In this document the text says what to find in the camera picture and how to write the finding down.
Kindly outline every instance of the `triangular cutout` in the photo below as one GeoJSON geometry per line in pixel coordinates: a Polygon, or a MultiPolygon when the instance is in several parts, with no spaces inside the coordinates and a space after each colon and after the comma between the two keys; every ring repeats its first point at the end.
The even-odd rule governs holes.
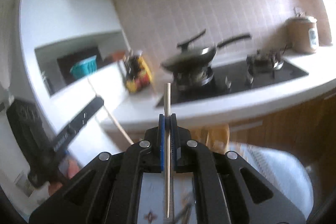
{"type": "Polygon", "coordinates": [[[250,170],[241,168],[240,172],[255,204],[262,203],[273,197],[272,191],[253,175],[250,170]]]}
{"type": "Polygon", "coordinates": [[[64,199],[70,201],[77,206],[83,205],[85,195],[91,185],[95,174],[95,170],[90,170],[86,175],[78,180],[66,193],[64,193],[64,199]]]}

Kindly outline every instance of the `kitchen counter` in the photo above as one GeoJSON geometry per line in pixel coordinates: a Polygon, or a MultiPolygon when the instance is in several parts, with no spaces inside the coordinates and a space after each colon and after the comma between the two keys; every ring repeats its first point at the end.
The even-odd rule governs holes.
{"type": "MultiPolygon", "coordinates": [[[[246,54],[216,56],[212,66],[244,60],[246,54]]],[[[231,95],[174,104],[171,111],[176,113],[179,126],[190,128],[253,118],[300,104],[336,87],[335,56],[333,46],[320,47],[312,55],[288,50],[284,59],[309,72],[308,76],[231,95]]],[[[164,110],[156,105],[163,94],[163,83],[170,80],[170,75],[157,77],[153,87],[129,95],[113,111],[127,132],[143,132],[157,126],[159,114],[164,110]]],[[[106,131],[117,131],[109,119],[100,124],[106,131]]]]}

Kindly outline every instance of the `wok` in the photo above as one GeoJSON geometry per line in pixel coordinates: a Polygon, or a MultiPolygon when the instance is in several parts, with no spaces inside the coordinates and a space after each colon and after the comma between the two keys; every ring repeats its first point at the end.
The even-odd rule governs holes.
{"type": "Polygon", "coordinates": [[[161,63],[161,67],[163,67],[165,70],[176,73],[188,72],[190,70],[202,68],[207,66],[211,62],[218,48],[224,47],[238,40],[252,38],[251,35],[247,33],[239,35],[237,37],[232,37],[228,40],[224,40],[218,43],[216,46],[206,48],[198,47],[193,48],[192,50],[188,50],[189,44],[200,38],[202,35],[205,34],[205,32],[206,29],[196,36],[192,37],[191,39],[177,44],[177,48],[181,48],[182,52],[163,61],[161,63]]]}

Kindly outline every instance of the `teal basket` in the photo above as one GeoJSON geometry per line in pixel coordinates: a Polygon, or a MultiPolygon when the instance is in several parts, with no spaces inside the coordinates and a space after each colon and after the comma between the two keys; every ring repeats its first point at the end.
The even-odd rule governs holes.
{"type": "Polygon", "coordinates": [[[70,73],[78,80],[86,75],[90,75],[97,70],[97,56],[92,56],[82,61],[79,61],[70,69],[70,73]]]}

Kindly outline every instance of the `wall tile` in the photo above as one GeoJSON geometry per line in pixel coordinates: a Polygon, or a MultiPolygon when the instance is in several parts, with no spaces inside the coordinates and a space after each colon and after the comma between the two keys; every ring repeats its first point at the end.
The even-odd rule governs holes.
{"type": "Polygon", "coordinates": [[[178,53],[176,44],[204,28],[195,46],[208,46],[250,32],[251,41],[237,42],[217,54],[242,49],[284,47],[284,22],[300,7],[318,20],[320,41],[331,39],[322,0],[114,0],[129,43],[143,50],[154,70],[178,53]]]}

